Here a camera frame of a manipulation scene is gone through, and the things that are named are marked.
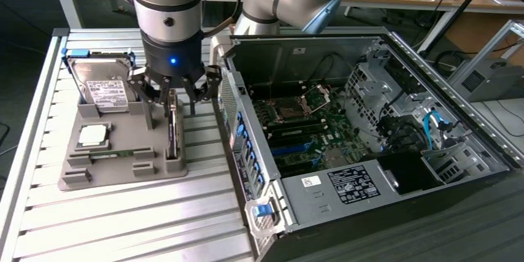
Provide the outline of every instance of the metal frame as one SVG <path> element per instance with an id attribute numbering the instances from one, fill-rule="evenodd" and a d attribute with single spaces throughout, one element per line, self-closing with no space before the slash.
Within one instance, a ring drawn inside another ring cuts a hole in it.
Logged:
<path id="1" fill-rule="evenodd" d="M 14 256 L 16 236 L 19 235 L 31 189 L 31 176 L 39 156 L 42 136 L 44 135 L 46 121 L 48 120 L 47 114 L 52 103 L 54 91 L 48 90 L 55 89 L 58 82 L 62 63 L 59 52 L 60 48 L 66 47 L 66 43 L 66 37 L 54 37 L 51 40 L 48 55 L 46 56 L 39 84 L 20 137 L 20 148 L 16 150 L 3 194 L 3 202 L 0 202 L 0 216 L 3 218 L 0 244 L 4 245 L 0 258 L 2 262 L 10 261 Z"/>
<path id="2" fill-rule="evenodd" d="M 416 62 L 418 66 L 423 70 L 423 72 L 432 78 L 435 84 L 439 88 L 448 94 L 450 98 L 459 105 L 462 110 L 470 115 L 471 119 L 480 126 L 483 131 L 490 135 L 491 139 L 496 142 L 496 144 L 504 149 L 504 152 L 508 156 L 516 161 L 518 165 L 524 166 L 524 152 L 522 149 L 508 140 L 504 134 L 499 131 L 499 129 L 494 126 L 494 124 L 486 119 L 479 110 L 470 104 L 470 102 L 460 96 L 458 91 L 451 86 L 451 83 L 442 78 L 440 74 L 436 72 L 435 68 L 426 62 L 423 58 L 418 55 L 415 50 L 410 47 L 406 41 L 396 33 L 390 33 L 390 35 L 396 40 L 398 45 L 402 48 L 406 48 L 408 54 L 412 57 L 412 60 Z"/>
<path id="3" fill-rule="evenodd" d="M 496 47 L 500 45 L 500 42 L 508 37 L 510 34 L 515 33 L 519 35 L 522 39 L 524 39 L 524 22 L 518 21 L 518 20 L 510 20 L 508 23 L 506 23 L 504 27 L 499 30 L 498 34 L 494 36 L 491 41 L 487 43 L 479 54 L 474 57 L 472 61 L 463 65 L 454 73 L 454 75 L 450 77 L 450 84 L 455 85 L 459 81 L 463 81 L 463 79 L 467 78 L 467 76 L 471 75 L 471 73 L 475 71 L 475 68 L 478 67 L 479 63 L 487 59 L 492 53 L 492 51 L 496 49 Z M 508 51 L 504 53 L 502 56 L 503 59 L 508 59 L 512 57 L 512 55 L 519 51 L 522 48 L 523 44 L 515 45 L 512 48 L 508 49 Z"/>

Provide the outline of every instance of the white label sticker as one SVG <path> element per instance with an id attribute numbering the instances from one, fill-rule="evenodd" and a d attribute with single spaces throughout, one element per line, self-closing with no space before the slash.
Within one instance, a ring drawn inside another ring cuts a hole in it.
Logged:
<path id="1" fill-rule="evenodd" d="M 88 88 L 98 107 L 128 106 L 124 82 L 120 80 L 88 81 Z"/>
<path id="2" fill-rule="evenodd" d="M 319 185 L 320 183 L 322 182 L 320 182 L 319 176 L 311 176 L 311 177 L 303 178 L 304 187 L 312 187 L 314 185 Z"/>
<path id="3" fill-rule="evenodd" d="M 306 47 L 296 47 L 294 48 L 295 55 L 303 55 L 306 53 Z"/>

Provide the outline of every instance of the hard drive label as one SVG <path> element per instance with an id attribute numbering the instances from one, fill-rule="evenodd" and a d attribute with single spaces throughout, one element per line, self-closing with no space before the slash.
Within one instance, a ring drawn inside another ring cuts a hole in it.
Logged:
<path id="1" fill-rule="evenodd" d="M 120 80 L 88 81 L 88 88 L 98 107 L 128 106 L 124 82 Z"/>
<path id="2" fill-rule="evenodd" d="M 380 196 L 364 166 L 330 172 L 328 176 L 344 204 Z"/>

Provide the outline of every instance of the blue cable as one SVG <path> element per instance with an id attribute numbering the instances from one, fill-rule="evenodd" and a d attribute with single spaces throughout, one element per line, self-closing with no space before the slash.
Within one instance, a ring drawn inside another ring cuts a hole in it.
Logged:
<path id="1" fill-rule="evenodd" d="M 423 119 L 423 125 L 424 125 L 424 132 L 426 132 L 426 135 L 427 135 L 428 141 L 430 141 L 430 150 L 434 149 L 432 134 L 430 132 L 430 118 L 432 115 L 435 116 L 435 119 L 438 122 L 444 122 L 446 124 L 448 124 L 448 121 L 443 120 L 443 118 L 436 110 L 432 110 L 430 113 L 426 114 L 424 119 Z"/>

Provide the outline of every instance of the hard drive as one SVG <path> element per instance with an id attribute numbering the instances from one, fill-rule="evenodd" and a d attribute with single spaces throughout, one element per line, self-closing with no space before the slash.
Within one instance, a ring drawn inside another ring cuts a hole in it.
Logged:
<path id="1" fill-rule="evenodd" d="M 127 112 L 138 95 L 127 84 L 132 61 L 128 55 L 95 54 L 68 60 L 82 97 L 100 112 Z"/>

